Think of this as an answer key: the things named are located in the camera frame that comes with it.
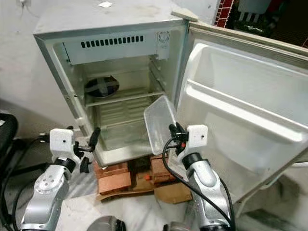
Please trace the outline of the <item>silver fridge door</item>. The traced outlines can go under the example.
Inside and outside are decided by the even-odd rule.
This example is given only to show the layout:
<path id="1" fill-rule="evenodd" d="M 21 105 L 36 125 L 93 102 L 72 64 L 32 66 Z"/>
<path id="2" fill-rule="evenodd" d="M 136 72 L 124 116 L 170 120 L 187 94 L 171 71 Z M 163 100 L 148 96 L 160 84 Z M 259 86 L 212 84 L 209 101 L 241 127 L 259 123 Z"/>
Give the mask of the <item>silver fridge door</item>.
<path id="1" fill-rule="evenodd" d="M 189 22 L 174 101 L 206 125 L 203 155 L 246 200 L 308 154 L 308 48 Z"/>

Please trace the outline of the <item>small silver fridge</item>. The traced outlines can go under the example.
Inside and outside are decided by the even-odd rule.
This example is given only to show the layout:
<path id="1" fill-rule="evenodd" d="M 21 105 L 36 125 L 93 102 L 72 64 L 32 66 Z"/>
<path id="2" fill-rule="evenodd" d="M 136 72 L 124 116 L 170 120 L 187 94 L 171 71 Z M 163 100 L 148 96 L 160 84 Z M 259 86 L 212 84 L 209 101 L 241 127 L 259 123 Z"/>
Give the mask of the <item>small silver fridge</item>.
<path id="1" fill-rule="evenodd" d="M 101 128 L 94 158 L 107 167 L 152 155 L 143 112 L 161 95 L 86 108 L 89 95 L 84 92 L 85 84 L 95 77 L 113 76 L 119 81 L 119 90 L 165 91 L 163 95 L 176 109 L 183 44 L 192 21 L 182 18 L 183 10 L 171 0 L 118 0 L 108 8 L 98 6 L 101 2 L 56 0 L 40 16 L 33 35 L 80 131 L 87 137 L 96 127 Z M 71 64 L 63 47 L 63 42 L 92 37 L 165 31 L 171 33 L 167 59 L 146 55 Z M 180 123 L 177 109 L 176 121 Z"/>

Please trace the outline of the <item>grey robot left leg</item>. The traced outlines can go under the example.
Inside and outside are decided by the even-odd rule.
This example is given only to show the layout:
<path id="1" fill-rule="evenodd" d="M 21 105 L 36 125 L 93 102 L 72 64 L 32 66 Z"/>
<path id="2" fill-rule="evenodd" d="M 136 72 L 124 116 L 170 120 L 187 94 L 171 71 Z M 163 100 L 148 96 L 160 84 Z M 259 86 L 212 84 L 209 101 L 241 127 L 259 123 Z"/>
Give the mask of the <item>grey robot left leg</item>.
<path id="1" fill-rule="evenodd" d="M 126 231 L 126 225 L 114 216 L 103 216 L 94 220 L 87 231 Z"/>

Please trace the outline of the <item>black round dish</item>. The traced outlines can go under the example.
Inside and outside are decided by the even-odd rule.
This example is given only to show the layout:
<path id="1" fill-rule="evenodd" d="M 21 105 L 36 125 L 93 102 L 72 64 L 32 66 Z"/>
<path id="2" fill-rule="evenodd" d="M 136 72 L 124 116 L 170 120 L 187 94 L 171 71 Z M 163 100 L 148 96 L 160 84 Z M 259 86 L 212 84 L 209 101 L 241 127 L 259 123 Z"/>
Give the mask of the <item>black round dish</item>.
<path id="1" fill-rule="evenodd" d="M 94 98 L 106 98 L 119 90 L 119 81 L 113 76 L 95 77 L 84 86 L 86 95 Z"/>

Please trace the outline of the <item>grey robot right leg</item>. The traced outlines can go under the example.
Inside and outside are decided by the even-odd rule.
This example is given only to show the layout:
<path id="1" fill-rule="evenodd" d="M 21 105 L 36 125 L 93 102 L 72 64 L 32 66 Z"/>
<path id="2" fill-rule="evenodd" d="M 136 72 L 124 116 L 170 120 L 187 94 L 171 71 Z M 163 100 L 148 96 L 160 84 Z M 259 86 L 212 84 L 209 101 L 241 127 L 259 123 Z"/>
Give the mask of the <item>grey robot right leg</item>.
<path id="1" fill-rule="evenodd" d="M 190 229 L 181 222 L 170 222 L 163 226 L 162 231 L 190 231 Z"/>

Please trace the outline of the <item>white freezer compartment flap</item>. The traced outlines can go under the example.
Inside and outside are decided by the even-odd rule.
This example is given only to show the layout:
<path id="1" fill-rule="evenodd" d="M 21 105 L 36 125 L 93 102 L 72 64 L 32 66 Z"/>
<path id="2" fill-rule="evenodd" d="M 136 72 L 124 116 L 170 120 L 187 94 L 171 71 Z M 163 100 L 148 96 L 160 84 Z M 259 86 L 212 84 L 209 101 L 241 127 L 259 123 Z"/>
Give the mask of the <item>white freezer compartment flap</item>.
<path id="1" fill-rule="evenodd" d="M 146 55 L 156 55 L 158 59 L 167 59 L 170 41 L 171 33 L 165 31 L 84 38 L 63 42 L 63 47 L 71 64 L 86 64 Z"/>

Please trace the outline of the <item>orange brick stack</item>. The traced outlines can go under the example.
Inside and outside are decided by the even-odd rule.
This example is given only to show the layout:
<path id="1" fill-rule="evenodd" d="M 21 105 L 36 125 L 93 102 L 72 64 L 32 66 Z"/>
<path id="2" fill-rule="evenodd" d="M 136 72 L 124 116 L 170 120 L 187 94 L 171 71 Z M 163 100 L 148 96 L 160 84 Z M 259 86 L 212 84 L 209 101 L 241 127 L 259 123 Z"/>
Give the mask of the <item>orange brick stack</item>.
<path id="1" fill-rule="evenodd" d="M 97 179 L 99 194 L 118 193 L 132 186 L 128 162 L 100 167 L 94 163 L 94 174 Z"/>
<path id="2" fill-rule="evenodd" d="M 177 179 L 165 168 L 164 160 L 161 156 L 151 156 L 151 176 L 154 185 L 175 182 Z"/>

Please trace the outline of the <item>brown cardboard piece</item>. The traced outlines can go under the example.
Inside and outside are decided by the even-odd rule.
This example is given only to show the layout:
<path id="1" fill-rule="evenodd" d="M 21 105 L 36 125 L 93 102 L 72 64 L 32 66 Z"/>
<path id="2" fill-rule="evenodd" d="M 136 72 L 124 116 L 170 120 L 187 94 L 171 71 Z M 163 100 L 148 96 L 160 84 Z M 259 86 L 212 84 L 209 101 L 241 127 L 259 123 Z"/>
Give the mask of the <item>brown cardboard piece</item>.
<path id="1" fill-rule="evenodd" d="M 193 199 L 191 190 L 182 183 L 172 183 L 154 189 L 154 195 L 158 200 L 169 204 L 189 202 Z"/>

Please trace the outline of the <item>clear plastic container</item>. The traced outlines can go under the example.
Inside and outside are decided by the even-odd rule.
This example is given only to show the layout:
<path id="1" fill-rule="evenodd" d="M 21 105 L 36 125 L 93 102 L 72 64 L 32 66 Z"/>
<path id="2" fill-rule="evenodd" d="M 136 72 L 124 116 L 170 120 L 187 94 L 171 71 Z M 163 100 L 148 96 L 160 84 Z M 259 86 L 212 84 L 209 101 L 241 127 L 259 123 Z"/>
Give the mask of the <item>clear plastic container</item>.
<path id="1" fill-rule="evenodd" d="M 152 154 L 160 155 L 171 139 L 169 125 L 176 123 L 176 109 L 166 95 L 161 95 L 145 108 L 143 116 Z"/>

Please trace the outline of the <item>grey robot leg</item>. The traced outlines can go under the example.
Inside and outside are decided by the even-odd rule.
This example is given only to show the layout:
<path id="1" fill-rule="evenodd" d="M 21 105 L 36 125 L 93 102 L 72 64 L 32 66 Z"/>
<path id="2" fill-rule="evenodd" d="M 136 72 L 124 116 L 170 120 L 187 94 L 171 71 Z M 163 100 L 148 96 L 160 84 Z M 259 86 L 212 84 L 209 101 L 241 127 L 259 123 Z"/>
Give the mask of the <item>grey robot leg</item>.
<path id="1" fill-rule="evenodd" d="M 94 220 L 87 231 L 126 231 L 126 225 L 114 216 L 103 216 Z"/>
<path id="2" fill-rule="evenodd" d="M 181 222 L 170 222 L 163 226 L 162 231 L 190 231 L 190 229 Z"/>

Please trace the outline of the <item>glass fridge shelf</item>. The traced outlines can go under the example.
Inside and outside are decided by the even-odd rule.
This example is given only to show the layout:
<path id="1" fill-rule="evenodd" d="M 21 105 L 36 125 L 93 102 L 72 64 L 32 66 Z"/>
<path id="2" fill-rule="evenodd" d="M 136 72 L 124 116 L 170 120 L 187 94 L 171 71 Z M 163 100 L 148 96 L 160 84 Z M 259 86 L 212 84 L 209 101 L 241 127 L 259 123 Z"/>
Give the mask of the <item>glass fridge shelf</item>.
<path id="1" fill-rule="evenodd" d="M 166 92 L 163 90 L 154 90 L 148 88 L 134 88 L 131 90 L 119 90 L 114 94 L 104 97 L 104 98 L 95 98 L 95 97 L 86 97 L 86 108 L 91 106 L 105 105 L 109 103 L 129 101 L 133 99 L 140 99 L 143 97 L 151 97 L 155 95 L 163 95 Z"/>

